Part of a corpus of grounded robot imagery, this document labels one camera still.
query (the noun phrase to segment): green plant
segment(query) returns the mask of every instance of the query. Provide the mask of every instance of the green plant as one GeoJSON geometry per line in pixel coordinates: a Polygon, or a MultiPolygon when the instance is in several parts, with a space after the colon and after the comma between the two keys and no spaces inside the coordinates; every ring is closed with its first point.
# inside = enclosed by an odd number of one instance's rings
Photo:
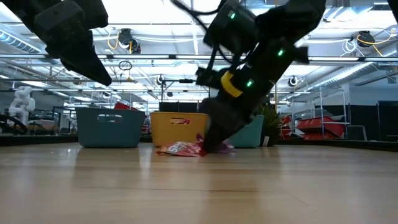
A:
{"type": "Polygon", "coordinates": [[[259,114],[264,115],[263,128],[265,130],[275,130],[280,127],[280,113],[270,109],[268,105],[261,105],[259,114]]]}

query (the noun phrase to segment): wooden floor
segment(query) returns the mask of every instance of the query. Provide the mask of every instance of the wooden floor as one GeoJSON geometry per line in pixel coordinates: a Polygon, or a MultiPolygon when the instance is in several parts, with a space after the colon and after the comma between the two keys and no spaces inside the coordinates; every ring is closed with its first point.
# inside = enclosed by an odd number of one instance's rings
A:
{"type": "Polygon", "coordinates": [[[204,158],[0,147],[0,223],[396,224],[398,154],[333,147],[204,158]]]}

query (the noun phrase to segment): white robot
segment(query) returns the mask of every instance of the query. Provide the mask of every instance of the white robot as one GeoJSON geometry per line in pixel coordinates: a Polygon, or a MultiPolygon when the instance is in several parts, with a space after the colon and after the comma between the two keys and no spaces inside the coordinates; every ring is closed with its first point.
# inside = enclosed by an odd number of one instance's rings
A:
{"type": "Polygon", "coordinates": [[[32,87],[29,86],[21,86],[15,92],[14,101],[11,103],[10,108],[8,110],[10,116],[20,115],[20,122],[24,125],[27,125],[29,112],[35,110],[36,102],[33,98],[30,97],[30,93],[32,93],[32,87]]]}
{"type": "Polygon", "coordinates": [[[70,122],[71,130],[77,130],[77,120],[71,118],[69,115],[67,115],[67,120],[70,122]]]}

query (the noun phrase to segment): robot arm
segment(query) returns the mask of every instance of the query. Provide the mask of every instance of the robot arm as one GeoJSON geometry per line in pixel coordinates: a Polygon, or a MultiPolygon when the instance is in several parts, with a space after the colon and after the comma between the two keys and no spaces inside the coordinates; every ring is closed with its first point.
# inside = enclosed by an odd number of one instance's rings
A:
{"type": "Polygon", "coordinates": [[[49,55],[60,58],[66,69],[101,84],[111,84],[111,77],[95,53],[90,31],[108,25],[108,14],[102,0],[2,2],[47,44],[49,55]]]}
{"type": "MultiPolygon", "coordinates": [[[[199,14],[172,2],[195,18],[199,14]]],[[[216,98],[204,99],[199,108],[211,118],[204,141],[208,152],[252,121],[253,112],[294,60],[309,63],[308,48],[294,44],[318,26],[325,4],[326,0],[290,0],[259,16],[235,0],[218,8],[203,41],[213,47],[212,58],[220,45],[234,57],[227,69],[214,71],[211,60],[208,68],[197,71],[198,85],[219,89],[216,98]],[[240,61],[243,54],[246,59],[240,61]]]]}
{"type": "Polygon", "coordinates": [[[10,116],[16,116],[17,114],[21,115],[22,124],[27,124],[29,112],[35,110],[35,100],[30,97],[30,93],[32,93],[32,87],[19,87],[15,92],[14,101],[11,103],[9,108],[10,116]]]}

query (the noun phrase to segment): red snack bag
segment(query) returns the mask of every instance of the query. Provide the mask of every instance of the red snack bag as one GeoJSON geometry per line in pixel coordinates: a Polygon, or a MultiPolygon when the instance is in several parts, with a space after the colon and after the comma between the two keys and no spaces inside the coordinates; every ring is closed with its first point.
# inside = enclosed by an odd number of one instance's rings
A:
{"type": "Polygon", "coordinates": [[[206,154],[201,144],[189,142],[175,142],[170,146],[161,147],[156,153],[187,157],[202,157],[206,154]]]}

